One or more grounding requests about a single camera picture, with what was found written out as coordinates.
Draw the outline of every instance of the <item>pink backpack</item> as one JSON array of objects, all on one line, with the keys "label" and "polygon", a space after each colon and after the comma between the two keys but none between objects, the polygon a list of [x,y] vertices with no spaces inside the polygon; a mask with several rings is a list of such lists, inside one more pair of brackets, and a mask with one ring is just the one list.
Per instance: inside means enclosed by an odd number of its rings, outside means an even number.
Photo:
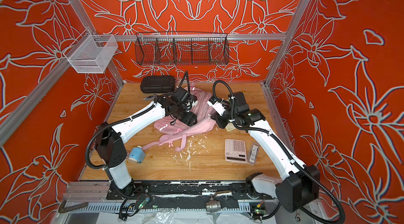
[{"label": "pink backpack", "polygon": [[180,151],[185,148],[187,136],[205,133],[213,129],[216,125],[216,121],[210,118],[213,108],[207,103],[212,94],[196,87],[191,87],[191,94],[198,98],[198,103],[191,109],[191,111],[196,114],[197,123],[190,127],[177,120],[174,125],[170,125],[170,122],[173,120],[170,116],[157,120],[154,122],[154,128],[165,133],[165,135],[160,137],[159,141],[154,141],[143,146],[142,150],[165,143],[172,146],[173,141],[182,139],[181,147],[176,147],[175,149],[176,151]]}]

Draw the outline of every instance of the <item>red wall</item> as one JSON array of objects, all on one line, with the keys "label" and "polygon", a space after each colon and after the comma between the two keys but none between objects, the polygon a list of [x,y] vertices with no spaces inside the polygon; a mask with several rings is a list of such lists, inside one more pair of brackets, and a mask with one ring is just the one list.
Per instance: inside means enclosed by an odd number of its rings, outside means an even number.
[{"label": "red wall", "polygon": [[[299,0],[81,0],[99,34],[206,31],[225,33],[285,32]],[[146,75],[182,75],[196,81],[264,80],[280,41],[230,43],[227,66],[140,66],[131,42],[114,56],[124,80]]]},{"label": "red wall", "polygon": [[[0,0],[0,123],[84,30],[68,0]],[[69,68],[0,149],[0,223],[49,223],[118,91]]]},{"label": "red wall", "polygon": [[310,0],[271,83],[297,155],[316,164],[346,223],[404,219],[403,10],[403,0]]}]

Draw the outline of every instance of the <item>black toolbox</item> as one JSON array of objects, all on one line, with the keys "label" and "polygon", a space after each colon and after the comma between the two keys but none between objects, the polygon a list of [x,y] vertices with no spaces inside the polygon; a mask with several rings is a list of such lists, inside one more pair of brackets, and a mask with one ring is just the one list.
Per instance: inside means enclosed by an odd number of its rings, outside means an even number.
[{"label": "black toolbox", "polygon": [[175,78],[173,76],[145,76],[140,84],[143,93],[167,93],[173,92]]}]

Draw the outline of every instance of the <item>blue tape roll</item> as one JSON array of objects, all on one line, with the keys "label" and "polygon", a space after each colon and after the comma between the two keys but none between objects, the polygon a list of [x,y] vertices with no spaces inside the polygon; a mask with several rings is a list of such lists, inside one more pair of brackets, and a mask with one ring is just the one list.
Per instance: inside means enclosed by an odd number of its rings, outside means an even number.
[{"label": "blue tape roll", "polygon": [[129,153],[128,160],[136,163],[141,163],[143,162],[145,156],[146,154],[143,152],[142,147],[137,146],[136,148],[133,148],[132,151]]}]

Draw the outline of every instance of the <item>scratched surface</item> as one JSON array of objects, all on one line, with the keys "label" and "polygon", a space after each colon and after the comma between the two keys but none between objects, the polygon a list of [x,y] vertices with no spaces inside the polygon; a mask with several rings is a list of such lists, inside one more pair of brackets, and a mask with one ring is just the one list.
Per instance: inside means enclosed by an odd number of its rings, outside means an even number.
[{"label": "scratched surface", "polygon": [[[193,85],[212,92],[212,83],[194,83]],[[230,84],[230,87],[233,92],[243,91],[250,109],[259,109],[271,127],[275,128],[259,83],[236,83]],[[216,93],[218,97],[227,97],[228,90],[224,85],[217,85]],[[140,91],[139,83],[125,84],[108,122],[112,123],[128,117],[145,107],[149,103],[149,101],[142,100],[145,96],[147,94]],[[131,151],[138,145],[143,146],[152,141],[158,141],[162,135],[151,124],[132,137],[125,147]],[[244,180],[258,171],[268,176],[279,177],[274,164],[262,148],[259,149],[255,165],[225,161],[224,140],[226,138],[244,140],[247,150],[254,141],[244,131],[227,132],[225,129],[215,126],[207,133],[189,136],[185,148],[180,152],[174,150],[181,144],[179,139],[174,141],[174,147],[169,147],[168,144],[150,147],[145,151],[146,157],[141,164],[126,161],[126,165],[129,174],[135,180]],[[91,161],[96,165],[103,163],[96,152],[91,156]],[[82,179],[106,180],[108,176],[103,170],[93,170],[87,167]]]}]

